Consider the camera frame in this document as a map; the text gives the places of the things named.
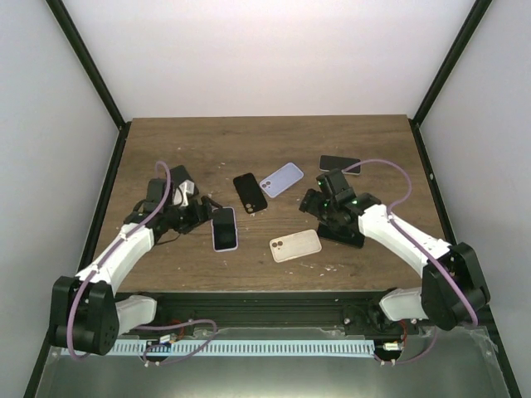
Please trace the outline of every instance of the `white backdrop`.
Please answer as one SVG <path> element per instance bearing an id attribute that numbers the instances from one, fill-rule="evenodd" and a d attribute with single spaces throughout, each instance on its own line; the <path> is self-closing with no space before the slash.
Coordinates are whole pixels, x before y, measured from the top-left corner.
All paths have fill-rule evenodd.
<path id="1" fill-rule="evenodd" d="M 0 396 L 23 396 L 117 136 L 46 2 L 0 2 Z"/>
<path id="2" fill-rule="evenodd" d="M 422 125 L 457 237 L 480 258 L 531 396 L 531 3 L 493 2 Z"/>
<path id="3" fill-rule="evenodd" d="M 472 0 L 65 0 L 126 119 L 412 117 Z"/>

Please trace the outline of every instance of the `wooden tabletop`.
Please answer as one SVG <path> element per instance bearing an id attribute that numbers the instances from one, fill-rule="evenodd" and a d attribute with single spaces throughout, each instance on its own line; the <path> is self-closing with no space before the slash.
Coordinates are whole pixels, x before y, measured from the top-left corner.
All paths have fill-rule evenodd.
<path id="1" fill-rule="evenodd" d="M 417 148 L 406 116 L 311 116 L 260 118 L 135 119 L 96 249 L 98 255 L 117 235 L 134 204 L 145 197 L 154 164 L 183 164 L 202 195 L 236 209 L 239 248 L 216 253 L 210 223 L 166 245 L 155 246 L 133 268 L 121 291 L 290 291 L 409 288 L 417 274 L 378 243 L 366 240 L 359 250 L 322 240 L 314 255 L 277 264 L 269 241 L 314 229 L 318 222 L 298 210 L 315 178 L 320 155 L 383 158 L 411 176 L 413 193 L 395 212 L 435 237 L 442 237 Z M 248 215 L 232 179 L 252 172 L 269 176 L 288 162 L 304 178 L 265 211 Z M 383 203 L 401 197 L 403 176 L 382 164 L 364 165 L 360 176 L 347 176 L 357 194 L 371 192 Z M 161 241 L 175 237 L 167 233 Z"/>

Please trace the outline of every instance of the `black metal frame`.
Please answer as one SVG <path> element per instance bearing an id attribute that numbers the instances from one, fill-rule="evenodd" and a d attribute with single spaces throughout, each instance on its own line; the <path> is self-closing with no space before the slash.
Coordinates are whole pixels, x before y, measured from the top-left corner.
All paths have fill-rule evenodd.
<path id="1" fill-rule="evenodd" d="M 105 217 L 105 212 L 112 192 L 116 173 L 122 153 L 125 147 L 125 141 L 129 133 L 130 122 L 125 123 L 118 110 L 106 84 L 101 77 L 90 53 L 83 43 L 80 33 L 77 31 L 74 22 L 71 20 L 64 3 L 61 0 L 46 0 L 57 21 L 59 22 L 66 38 L 76 52 L 80 63 L 85 68 L 87 75 L 90 77 L 101 100 L 110 113 L 116 126 L 120 130 L 119 137 L 114 146 L 113 156 L 110 166 L 105 177 L 100 199 L 96 207 L 94 219 L 90 226 L 90 233 L 85 243 L 83 255 L 81 257 L 79 269 L 86 267 L 95 253 L 95 247 L 100 236 L 100 230 Z M 431 168 L 430 159 L 428 158 L 426 148 L 422 141 L 420 126 L 430 108 L 434 104 L 436 97 L 441 92 L 443 85 L 448 79 L 452 69 L 468 41 L 472 37 L 475 29 L 484 16 L 491 0 L 476 0 L 471 8 L 468 17 L 460 29 L 451 49 L 444 59 L 441 68 L 436 74 L 433 83 L 426 93 L 424 100 L 419 107 L 415 117 L 410 119 L 413 137 L 417 145 L 422 166 L 426 173 L 436 210 L 441 221 L 445 238 L 452 244 L 455 244 L 454 233 L 451 229 L 450 219 L 446 213 L 444 202 L 442 201 L 439 187 L 437 186 L 435 174 Z M 160 308 L 174 308 L 175 304 L 182 313 L 182 317 L 201 314 L 205 318 L 219 319 L 225 326 L 243 326 L 250 325 L 256 327 L 263 326 L 319 326 L 332 327 L 340 324 L 347 316 L 356 316 L 351 313 L 353 308 L 359 304 L 366 305 L 372 299 L 380 296 L 382 292 L 371 293 L 219 293 L 219 294 L 171 294 L 161 293 L 152 294 L 160 302 Z M 126 295 L 118 294 L 117 299 L 123 299 Z M 504 347 L 499 339 L 497 327 L 495 325 L 490 308 L 484 308 L 479 314 L 480 324 L 486 326 L 489 330 L 490 337 L 498 345 L 499 364 L 504 373 L 504 378 L 512 397 L 520 397 L 520 392 L 514 374 L 510 367 Z M 358 333 L 357 329 L 345 328 L 347 333 Z M 364 334 L 378 338 L 382 334 L 374 331 L 366 331 Z M 37 364 L 28 383 L 26 397 L 32 397 L 37 393 L 37 387 L 41 379 L 41 374 L 46 362 L 47 353 L 50 346 L 45 339 L 41 352 L 37 358 Z"/>

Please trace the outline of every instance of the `phone screen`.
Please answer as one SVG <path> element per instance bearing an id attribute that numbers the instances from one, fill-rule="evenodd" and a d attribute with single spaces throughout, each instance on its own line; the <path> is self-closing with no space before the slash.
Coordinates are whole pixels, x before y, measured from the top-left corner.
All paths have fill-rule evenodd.
<path id="1" fill-rule="evenodd" d="M 330 170 L 334 170 L 335 168 L 343 170 L 344 168 L 352 166 L 353 164 L 358 162 L 359 159 L 356 158 L 342 158 L 340 156 L 321 155 L 321 159 L 319 161 L 319 170 L 322 172 L 329 172 Z M 352 170 L 348 170 L 345 174 L 358 175 L 360 172 L 361 166 L 357 166 Z"/>
<path id="2" fill-rule="evenodd" d="M 235 250 L 238 247 L 236 218 L 232 207 L 223 207 L 212 213 L 212 239 L 215 251 Z"/>

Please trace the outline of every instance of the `beige phone case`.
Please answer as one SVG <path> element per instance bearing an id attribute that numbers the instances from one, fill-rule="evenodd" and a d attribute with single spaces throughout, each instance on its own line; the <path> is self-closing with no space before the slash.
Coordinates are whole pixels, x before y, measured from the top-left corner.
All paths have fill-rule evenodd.
<path id="1" fill-rule="evenodd" d="M 296 234 L 282 236 L 269 242 L 273 259 L 277 263 L 297 259 L 304 255 L 319 253 L 323 248 L 317 232 L 307 230 Z"/>

